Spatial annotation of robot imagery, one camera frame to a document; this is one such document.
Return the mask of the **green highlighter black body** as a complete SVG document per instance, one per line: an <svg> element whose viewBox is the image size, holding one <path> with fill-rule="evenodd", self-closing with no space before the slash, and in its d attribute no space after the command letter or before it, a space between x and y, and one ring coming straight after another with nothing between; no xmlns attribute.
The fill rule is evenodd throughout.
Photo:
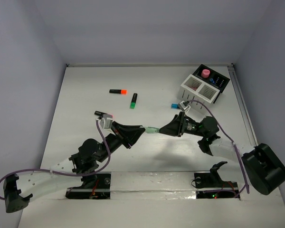
<svg viewBox="0 0 285 228"><path fill-rule="evenodd" d="M132 96L132 100L131 100L131 103L130 103L130 108L131 109L135 108L136 101L137 101L137 96L138 96L137 93L134 93L133 96Z"/></svg>

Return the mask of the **blue highlighter black body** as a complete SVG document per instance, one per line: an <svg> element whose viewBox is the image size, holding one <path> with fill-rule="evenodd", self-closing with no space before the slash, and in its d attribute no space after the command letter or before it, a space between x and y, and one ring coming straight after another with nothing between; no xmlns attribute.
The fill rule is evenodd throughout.
<svg viewBox="0 0 285 228"><path fill-rule="evenodd" d="M172 109L180 109L178 104L171 104L171 108Z"/></svg>

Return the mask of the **black slotted organizer box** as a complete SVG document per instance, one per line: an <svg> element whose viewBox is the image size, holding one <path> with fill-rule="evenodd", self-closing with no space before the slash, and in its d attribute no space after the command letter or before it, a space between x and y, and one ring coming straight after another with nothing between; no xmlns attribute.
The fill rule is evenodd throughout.
<svg viewBox="0 0 285 228"><path fill-rule="evenodd" d="M201 72L203 69L208 69L210 70L210 76L208 78L203 78L201 76ZM193 73L194 76L196 76L197 78L201 79L202 81L206 82L207 84L213 86L214 88L219 90L218 95L215 97L214 99L214 103L217 101L218 97L223 93L223 91L225 90L226 86L228 85L230 79L227 78L226 76L218 73L217 71L209 68L208 66L201 64ZM209 79L213 78L213 80L215 81L215 84L211 84Z"/></svg>

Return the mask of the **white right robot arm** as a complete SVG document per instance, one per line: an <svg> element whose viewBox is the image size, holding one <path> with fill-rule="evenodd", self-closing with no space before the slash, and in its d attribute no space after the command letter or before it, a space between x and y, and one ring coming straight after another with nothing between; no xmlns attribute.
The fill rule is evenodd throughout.
<svg viewBox="0 0 285 228"><path fill-rule="evenodd" d="M231 137L223 139L218 136L219 127L212 116L196 122L181 111L159 132L175 137L181 137L185 133L200 136L198 145L203 153L238 162L244 172L244 180L263 195L269 195L285 182L285 166L267 144L237 145Z"/></svg>

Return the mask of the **white slotted organizer box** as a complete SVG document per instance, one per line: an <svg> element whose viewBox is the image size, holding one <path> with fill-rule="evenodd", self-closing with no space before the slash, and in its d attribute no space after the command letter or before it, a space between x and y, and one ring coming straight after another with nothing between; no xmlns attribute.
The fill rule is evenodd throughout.
<svg viewBox="0 0 285 228"><path fill-rule="evenodd" d="M198 89L194 91L191 87L197 87ZM190 74L180 85L177 98L180 101L197 100L207 108L211 108L218 94L218 89Z"/></svg>

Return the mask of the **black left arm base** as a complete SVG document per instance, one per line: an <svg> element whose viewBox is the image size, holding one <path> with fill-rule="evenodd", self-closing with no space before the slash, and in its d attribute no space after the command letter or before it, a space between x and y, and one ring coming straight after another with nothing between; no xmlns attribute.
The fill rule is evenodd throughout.
<svg viewBox="0 0 285 228"><path fill-rule="evenodd" d="M65 197L70 200L108 200L111 197L111 173L97 173L83 177L83 184L66 190Z"/></svg>

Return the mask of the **orange highlighter black body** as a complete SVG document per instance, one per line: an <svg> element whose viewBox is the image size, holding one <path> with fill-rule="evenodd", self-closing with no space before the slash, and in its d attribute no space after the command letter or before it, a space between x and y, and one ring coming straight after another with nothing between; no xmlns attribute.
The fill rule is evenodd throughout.
<svg viewBox="0 0 285 228"><path fill-rule="evenodd" d="M127 94L127 90L125 90L125 89L110 89L109 93L125 95L125 94Z"/></svg>

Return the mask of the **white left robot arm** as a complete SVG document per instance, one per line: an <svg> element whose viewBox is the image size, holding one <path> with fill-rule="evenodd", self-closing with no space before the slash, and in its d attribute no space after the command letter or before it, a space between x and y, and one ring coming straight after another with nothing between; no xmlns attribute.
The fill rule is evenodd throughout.
<svg viewBox="0 0 285 228"><path fill-rule="evenodd" d="M3 193L7 213L20 211L31 201L71 187L95 184L96 174L104 170L111 155L119 147L130 149L145 132L141 125L122 125L113 122L112 132L104 136L100 119L95 121L102 142L87 139L78 152L48 169L23 169L3 178Z"/></svg>

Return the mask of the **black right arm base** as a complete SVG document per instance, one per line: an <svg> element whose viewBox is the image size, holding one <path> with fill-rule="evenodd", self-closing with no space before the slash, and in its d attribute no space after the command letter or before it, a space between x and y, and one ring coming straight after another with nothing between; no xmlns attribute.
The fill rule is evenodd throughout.
<svg viewBox="0 0 285 228"><path fill-rule="evenodd" d="M227 161L221 161L214 164L209 171L197 171L194 172L194 178L191 182L192 186L197 189L203 188L223 188L223 187L233 187L238 189L238 184L232 181L223 181L218 174L218 170L221 166L227 164Z"/></svg>

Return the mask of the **green folding marker pen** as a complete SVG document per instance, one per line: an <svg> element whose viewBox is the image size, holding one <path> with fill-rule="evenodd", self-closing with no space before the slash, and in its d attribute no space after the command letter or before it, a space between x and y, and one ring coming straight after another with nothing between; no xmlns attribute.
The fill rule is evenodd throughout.
<svg viewBox="0 0 285 228"><path fill-rule="evenodd" d="M159 128L155 127L145 127L146 133L159 133Z"/></svg>

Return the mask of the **pink highlighter black body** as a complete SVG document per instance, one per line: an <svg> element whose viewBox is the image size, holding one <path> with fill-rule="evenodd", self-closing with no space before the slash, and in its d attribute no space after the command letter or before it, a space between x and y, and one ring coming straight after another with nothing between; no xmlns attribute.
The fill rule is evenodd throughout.
<svg viewBox="0 0 285 228"><path fill-rule="evenodd" d="M107 113L100 112L100 111L95 111L94 115L97 116L98 119L101 119L101 118L113 118L113 116L111 114L107 114Z"/></svg>

